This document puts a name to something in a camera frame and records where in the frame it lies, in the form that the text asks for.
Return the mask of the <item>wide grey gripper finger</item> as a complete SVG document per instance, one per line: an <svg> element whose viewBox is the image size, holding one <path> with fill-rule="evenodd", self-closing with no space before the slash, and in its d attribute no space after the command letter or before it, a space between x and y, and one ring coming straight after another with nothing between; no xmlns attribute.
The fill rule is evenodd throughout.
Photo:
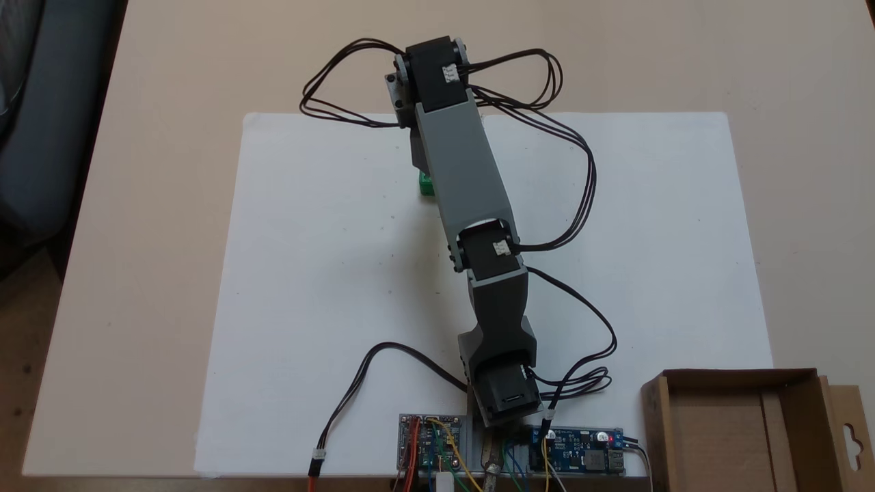
<svg viewBox="0 0 875 492"><path fill-rule="evenodd" d="M434 189L426 159L425 147L419 128L411 127L409 132L410 149L412 149L412 164L418 169L419 189Z"/></svg>

